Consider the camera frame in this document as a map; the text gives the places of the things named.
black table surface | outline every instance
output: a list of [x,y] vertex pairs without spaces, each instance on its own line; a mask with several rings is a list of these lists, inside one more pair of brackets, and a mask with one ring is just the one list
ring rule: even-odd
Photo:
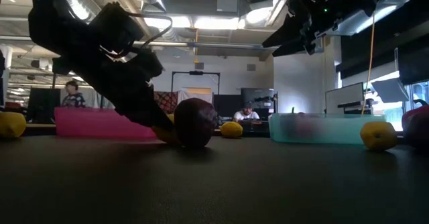
[[0,223],[427,223],[428,197],[429,159],[407,146],[0,143]]

plaid fabric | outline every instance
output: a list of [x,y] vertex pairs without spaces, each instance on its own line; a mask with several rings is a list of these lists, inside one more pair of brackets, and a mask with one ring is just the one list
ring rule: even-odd
[[171,114],[177,107],[177,95],[177,92],[154,92],[154,99],[164,113]]

black robotic arm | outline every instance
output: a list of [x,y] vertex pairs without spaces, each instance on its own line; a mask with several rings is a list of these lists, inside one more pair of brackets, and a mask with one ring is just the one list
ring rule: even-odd
[[[73,70],[110,100],[119,114],[144,126],[171,130],[173,125],[155,103],[150,84],[161,74],[162,65],[150,49],[133,47],[144,34],[130,15],[118,3],[109,3],[86,24],[66,0],[33,0],[29,33],[36,44],[61,55],[54,59],[55,73]],[[126,63],[111,60],[130,52],[137,56]]]

pink plastic bin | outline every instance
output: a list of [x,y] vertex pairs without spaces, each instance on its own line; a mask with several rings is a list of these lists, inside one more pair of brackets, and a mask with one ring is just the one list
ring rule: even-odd
[[150,127],[133,123],[113,109],[55,108],[56,133],[67,137],[155,139]]

man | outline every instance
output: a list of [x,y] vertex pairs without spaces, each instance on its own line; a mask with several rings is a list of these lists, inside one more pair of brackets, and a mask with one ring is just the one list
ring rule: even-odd
[[68,96],[62,100],[61,107],[85,107],[85,100],[82,93],[78,92],[78,84],[71,80],[66,83]]
[[244,119],[259,119],[259,115],[251,107],[245,107],[234,114],[233,121],[238,122]]

